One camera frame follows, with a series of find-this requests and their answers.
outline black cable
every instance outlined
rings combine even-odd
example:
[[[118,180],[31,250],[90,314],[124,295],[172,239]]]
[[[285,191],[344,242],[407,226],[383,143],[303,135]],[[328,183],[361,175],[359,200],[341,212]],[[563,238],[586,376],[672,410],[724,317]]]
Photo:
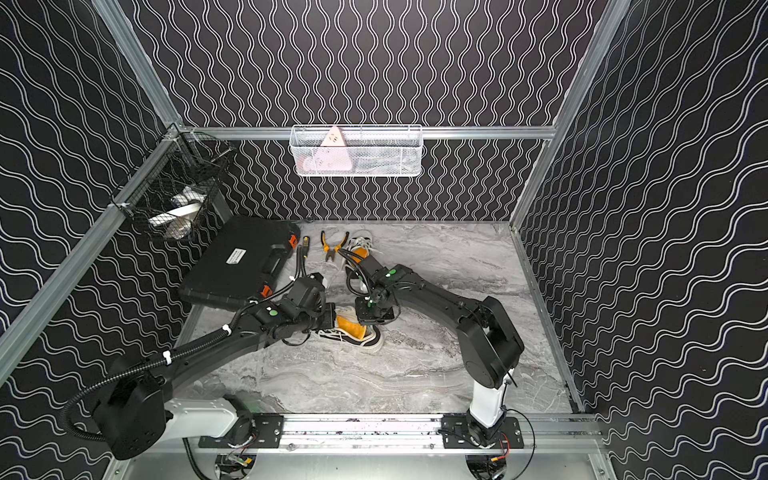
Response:
[[[448,298],[448,297],[447,297],[447,296],[445,296],[445,295],[443,295],[441,290],[443,290],[443,289],[440,289],[440,288],[438,288],[437,290],[430,290],[430,291],[431,291],[432,293],[434,293],[434,294],[436,294],[436,295],[440,296],[440,297],[441,297],[441,298],[443,298],[444,300],[448,300],[448,301],[449,301],[449,302],[451,302],[452,304],[454,304],[454,305],[456,305],[456,306],[458,306],[458,307],[460,307],[460,308],[463,308],[464,310],[468,311],[470,315],[472,315],[473,317],[475,317],[475,321],[477,322],[477,324],[478,324],[478,325],[482,325],[482,322],[480,321],[480,317],[478,316],[478,314],[477,314],[477,313],[475,313],[473,310],[470,310],[470,309],[469,309],[469,307],[468,307],[468,306],[466,306],[464,303],[454,303],[454,300],[453,300],[453,299],[450,299],[450,298]]]
[[[296,259],[296,261],[301,262],[301,276],[306,276],[306,255],[308,254],[309,249],[309,247],[301,247],[300,255]]]
[[[523,415],[523,418],[525,419],[525,421],[528,422],[528,426],[531,427],[531,435],[533,435],[533,448],[531,449],[531,456],[528,457],[528,461],[525,463],[525,467],[523,467],[520,473],[518,473],[517,475],[511,478],[511,480],[518,480],[518,478],[520,478],[520,475],[525,473],[525,470],[531,464],[531,460],[533,460],[533,454],[536,453],[536,432],[534,432],[533,430],[533,425],[531,424],[531,420],[529,420],[528,417],[525,416],[523,412],[520,412],[519,410],[515,410],[515,409],[508,409],[507,407],[503,407],[503,408],[506,412],[512,411],[515,413],[519,413],[520,415]]]
[[[346,249],[339,249],[339,255],[344,257],[346,261],[349,262],[349,265],[358,273],[358,276],[362,279],[362,282],[366,285],[366,289],[368,289],[368,292],[371,293],[373,291],[373,281],[368,278],[366,273],[360,268],[360,265],[352,258],[352,254],[357,255],[354,252],[350,252]]]
[[[512,385],[514,385],[516,389],[520,388],[518,387],[518,383],[515,381],[515,379],[512,378],[512,375],[509,373],[509,371],[507,371],[507,376],[512,381]]]
[[[248,310],[253,305],[255,305],[255,303],[246,305],[235,312],[234,316],[232,317],[232,320],[229,323],[230,331],[233,331],[237,328],[237,324],[240,322],[240,317],[243,315],[243,313],[246,310]],[[219,343],[221,340],[227,338],[229,335],[230,334],[226,330],[221,329],[218,331],[215,337],[209,339],[204,343],[200,343],[194,346],[189,346],[190,344],[186,343],[170,351],[170,360],[171,362],[174,362],[176,360],[183,359],[185,356],[189,356],[194,353],[205,350],[208,347]],[[64,431],[70,435],[78,437],[79,439],[90,440],[92,442],[104,442],[105,439],[101,433],[87,432],[81,429],[80,427],[76,426],[72,422],[71,411],[74,408],[74,406],[77,405],[83,398],[85,398],[86,395],[88,395],[89,393],[95,392],[96,390],[99,390],[103,386],[109,385],[114,382],[119,382],[120,380],[127,378],[129,376],[134,376],[139,373],[146,372],[148,370],[155,369],[159,366],[164,366],[164,365],[167,365],[167,360],[165,358],[155,360],[154,362],[145,362],[139,366],[135,366],[128,370],[124,370],[123,372],[115,373],[114,375],[105,377],[99,380],[98,382],[94,383],[93,385],[82,389],[75,396],[70,398],[67,401],[67,403],[65,403],[61,411],[59,412],[59,417],[58,417],[59,422],[63,425]]]
[[[197,462],[194,461],[194,457],[192,456],[192,448],[190,447],[190,440],[189,439],[181,439],[181,441],[184,443],[184,450],[187,451],[187,458],[190,461],[190,467],[192,467],[192,472],[200,479],[200,480],[210,480],[202,470],[200,470],[200,467],[197,466]]]
[[[269,301],[269,300],[272,300],[273,298],[275,298],[275,297],[276,297],[276,296],[278,296],[278,295],[283,295],[285,292],[287,292],[288,290],[290,290],[290,287],[292,287],[292,286],[293,286],[293,282],[288,282],[288,284],[287,284],[287,285],[285,285],[285,286],[284,286],[283,288],[281,288],[280,290],[277,290],[277,291],[276,291],[275,293],[273,293],[272,295],[268,296],[268,297],[267,297],[267,298],[265,298],[265,299],[261,299],[261,300],[258,300],[258,303],[267,302],[267,301]]]
[[[394,322],[400,317],[400,313],[402,313],[402,307],[400,306],[400,302],[397,300],[397,295],[395,295],[395,290],[391,290],[395,284],[386,287],[384,289],[385,292],[389,292],[390,295],[392,295],[392,300],[395,300],[395,306],[397,306],[397,315],[395,315],[391,320],[387,320],[386,322],[382,323],[382,325],[389,325],[390,323]]]
[[[416,285],[416,286],[417,286],[417,287],[419,287],[419,288],[421,288],[421,286],[422,286],[422,284],[421,284],[421,283],[416,283],[416,282],[404,282],[404,281],[394,282],[392,285],[393,285],[393,286],[395,286],[395,285]]]
[[[299,278],[301,276],[301,250],[302,247],[299,245],[296,248],[296,270],[293,272],[293,278]]]
[[[346,248],[339,248],[339,250],[344,250],[344,253],[346,253],[347,255],[352,255],[353,257],[357,257],[357,258],[359,258],[361,260],[365,260],[366,259],[363,255],[360,255],[359,253],[353,252],[351,250],[347,250]]]
[[[491,472],[490,468],[491,466],[496,466],[496,464],[492,464],[490,462],[484,462],[482,465],[478,467],[472,467],[469,463],[467,463],[467,469],[469,470],[469,473],[472,474],[473,477],[475,477],[475,480],[492,480],[493,473],[497,472],[498,470]]]
[[[479,305],[479,306],[481,306],[481,307],[483,307],[483,308],[484,308],[484,309],[486,309],[486,310],[487,310],[487,311],[488,311],[488,312],[489,312],[491,315],[493,315],[493,310],[491,310],[491,307],[490,307],[490,306],[488,306],[488,305],[485,305],[485,304],[484,304],[484,303],[482,303],[482,302],[478,303],[478,305]]]
[[[352,287],[352,277],[355,276],[355,272],[350,270],[346,274],[346,288],[352,292],[355,296],[368,296],[369,293],[360,292]]]
[[[288,346],[302,346],[303,344],[306,343],[307,340],[310,339],[311,335],[312,335],[311,333],[307,333],[306,334],[306,338],[304,340],[302,340],[301,342],[298,342],[298,343],[291,343],[291,342],[289,342],[289,341],[287,341],[285,339],[283,339],[283,343],[285,343]]]

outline pliers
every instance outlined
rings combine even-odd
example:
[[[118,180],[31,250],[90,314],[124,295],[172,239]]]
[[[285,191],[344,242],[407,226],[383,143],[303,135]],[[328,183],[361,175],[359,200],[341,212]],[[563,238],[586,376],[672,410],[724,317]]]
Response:
[[[328,243],[326,243],[326,231],[323,230],[320,232],[320,241],[323,243],[323,250],[326,251],[326,262],[330,259],[332,262],[336,259],[336,252],[339,251],[339,248],[344,247],[344,244],[349,239],[349,232],[344,233],[344,240],[341,241],[338,245],[335,247],[329,247]]]

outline gray marble surface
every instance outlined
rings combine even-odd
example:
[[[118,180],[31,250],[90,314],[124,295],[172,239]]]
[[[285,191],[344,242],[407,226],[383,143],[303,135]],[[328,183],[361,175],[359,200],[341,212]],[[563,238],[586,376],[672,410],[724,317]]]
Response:
[[[502,223],[308,223],[312,239],[307,272],[330,278],[328,300],[351,306],[341,267],[325,263],[319,233],[330,243],[346,230],[372,232],[374,255],[385,266],[410,266],[425,280],[458,295],[498,298],[525,342],[505,404],[523,412],[571,412],[568,394],[536,313],[506,224]],[[288,282],[289,260],[278,281]],[[228,323],[232,313],[206,309],[194,338]],[[277,343],[242,356],[195,382],[179,396],[209,398],[236,393],[261,412],[464,412],[472,378],[462,367],[451,332],[404,308],[382,327],[385,345],[368,354],[312,336],[304,345]]]

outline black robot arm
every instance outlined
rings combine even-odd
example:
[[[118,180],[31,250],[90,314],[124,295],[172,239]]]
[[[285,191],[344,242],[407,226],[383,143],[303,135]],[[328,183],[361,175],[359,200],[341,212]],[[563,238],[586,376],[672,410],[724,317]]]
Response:
[[[499,388],[507,372],[517,366],[525,346],[496,298],[487,296],[479,301],[455,295],[407,266],[390,269],[371,256],[360,260],[358,266],[358,275],[367,277],[365,283],[372,287],[357,298],[360,323],[387,323],[395,318],[395,307],[401,306],[437,320],[456,334],[464,367],[486,388]]]
[[[172,418],[164,405],[172,400],[174,391],[294,333],[333,328],[335,318],[335,305],[325,302],[323,277],[314,273],[298,278],[279,302],[254,303],[236,313],[223,330],[138,361],[117,358],[109,377],[92,389],[96,395],[89,409],[100,434],[80,430],[70,418],[71,407],[84,395],[74,397],[63,409],[65,428],[84,439],[105,441],[117,459],[134,457],[164,434],[166,422]],[[231,443],[247,439],[249,431],[248,425],[235,425]]]
[[[348,250],[341,249],[339,253],[354,260],[354,254]],[[361,261],[354,263],[356,273],[368,290],[357,292],[358,321],[364,325],[387,323],[395,319],[394,307],[408,306],[455,332],[465,368],[477,382],[468,412],[469,434],[479,445],[495,442],[503,422],[500,387],[524,349],[504,307],[490,296],[478,301],[450,293],[406,266],[389,269],[373,257],[357,260]],[[65,431],[82,439],[106,442],[117,459],[134,457],[161,437],[178,438],[173,435],[212,435],[225,438],[232,445],[244,443],[252,434],[252,417],[237,399],[225,397],[226,402],[221,404],[224,407],[220,409],[231,413],[225,412],[229,416],[221,422],[221,429],[193,435],[190,422],[184,421],[189,418],[179,415],[178,410],[173,412],[174,403],[178,404],[174,391],[233,359],[294,333],[333,328],[335,305],[326,302],[323,278],[319,273],[300,276],[302,266],[302,260],[297,260],[298,278],[289,286],[269,299],[244,307],[216,332],[144,359],[119,357],[107,378],[65,404],[60,418]],[[285,292],[281,300],[271,300]],[[80,429],[71,418],[73,407],[91,393],[95,395],[89,397],[88,409],[93,412],[100,433]],[[219,407],[207,402],[205,408]]]

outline wavy white line pattern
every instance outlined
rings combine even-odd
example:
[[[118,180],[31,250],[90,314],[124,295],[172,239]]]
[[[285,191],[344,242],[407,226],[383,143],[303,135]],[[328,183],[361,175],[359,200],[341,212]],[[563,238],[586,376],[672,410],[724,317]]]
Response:
[[[121,0],[184,122],[548,125],[606,0]]]
[[[418,177],[300,177],[288,143],[244,141],[222,191],[237,215],[284,220],[511,217],[540,140],[426,141]]]
[[[88,0],[0,3],[0,335],[164,131]]]
[[[173,345],[190,310],[177,288],[219,228],[209,214],[198,240],[165,245],[124,223],[0,387],[0,480],[102,477],[106,445],[65,435],[58,410],[117,356]]]
[[[768,475],[768,3],[637,0],[521,235],[625,480]]]

